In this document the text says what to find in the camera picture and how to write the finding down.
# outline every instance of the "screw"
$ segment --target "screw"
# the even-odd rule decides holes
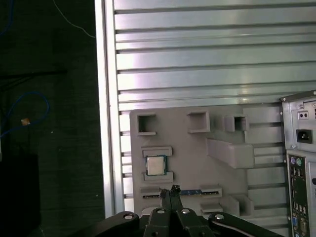
[[[183,214],[189,214],[190,213],[190,211],[188,210],[188,209],[182,209],[182,211],[181,211]]]
[[[133,218],[133,216],[130,215],[130,214],[127,214],[127,215],[124,216],[124,219],[126,219],[126,220],[130,220],[132,218]]]
[[[223,220],[223,219],[224,219],[224,216],[221,215],[221,214],[217,214],[217,215],[215,215],[215,218],[216,218],[217,220]]]
[[[164,210],[163,210],[163,209],[159,209],[159,210],[157,211],[157,213],[159,213],[159,214],[164,214]]]

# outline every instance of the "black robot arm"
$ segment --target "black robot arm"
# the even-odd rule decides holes
[[[161,190],[160,207],[141,218],[121,212],[71,237],[280,237],[280,235],[224,212],[208,220],[182,206],[180,187]]]

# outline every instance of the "blue cable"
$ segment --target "blue cable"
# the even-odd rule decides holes
[[[38,123],[42,122],[42,121],[47,117],[48,112],[49,112],[49,108],[50,108],[50,105],[49,105],[49,102],[48,102],[47,98],[46,98],[42,93],[40,93],[40,92],[37,92],[37,91],[29,91],[29,92],[26,92],[26,93],[24,93],[23,95],[21,95],[21,96],[12,104],[12,106],[11,106],[9,112],[7,113],[7,115],[6,115],[6,117],[5,117],[4,121],[3,121],[3,123],[1,124],[1,130],[3,129],[4,125],[6,124],[8,118],[10,117],[10,115],[11,115],[11,113],[12,113],[14,107],[16,106],[16,104],[17,104],[24,96],[29,95],[29,94],[39,95],[40,97],[42,97],[42,98],[44,99],[44,101],[45,101],[46,104],[47,104],[47,109],[46,109],[45,114],[44,114],[41,118],[39,118],[38,120],[35,120],[34,122],[31,122],[31,123],[28,124],[28,125],[25,125],[25,126],[22,125],[22,126],[14,127],[14,128],[12,128],[12,129],[10,129],[10,130],[8,130],[8,131],[5,131],[3,134],[1,134],[0,138],[4,137],[4,136],[7,135],[8,133],[11,133],[11,132],[13,132],[13,131],[19,130],[19,129],[21,129],[21,128],[38,124]]]
[[[7,30],[10,28],[12,22],[13,22],[13,5],[14,5],[14,0],[10,0],[10,12],[9,12],[9,21],[4,30],[0,33],[0,36],[2,36]]]

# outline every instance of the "gray wall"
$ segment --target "gray wall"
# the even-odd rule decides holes
[[[72,22],[95,34],[93,1],[56,2]],[[1,3],[0,12],[6,15],[7,5]],[[30,90],[45,94],[51,105],[47,119],[29,130],[31,150],[39,155],[46,237],[65,236],[104,217],[96,44],[70,26],[51,0],[17,1],[13,24],[0,37],[0,75],[60,68],[68,73],[38,77],[1,94],[5,109]],[[15,108],[10,125],[39,118],[44,111],[42,99],[30,95]],[[26,144],[28,130],[13,132],[2,145],[8,140]],[[32,234],[40,235],[39,230]]]

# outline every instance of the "white cable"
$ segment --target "white cable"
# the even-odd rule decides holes
[[[42,229],[41,227],[39,227],[39,229],[40,229],[40,231],[41,231],[41,233],[42,233],[43,237],[45,237],[45,234],[44,234],[43,229]]]
[[[95,36],[92,36],[92,35],[90,35],[87,31],[85,31],[84,28],[82,28],[82,27],[80,27],[80,26],[77,26],[77,25],[71,23],[71,22],[67,19],[67,17],[63,14],[63,12],[59,9],[59,7],[57,6],[55,0],[53,0],[53,3],[54,3],[54,5],[55,5],[55,7],[57,8],[57,10],[60,12],[60,14],[63,16],[63,18],[64,18],[70,25],[72,25],[73,27],[76,27],[76,28],[78,28],[78,29],[83,30],[83,32],[85,32],[87,36],[89,36],[89,37],[91,37],[91,38],[95,38]]]

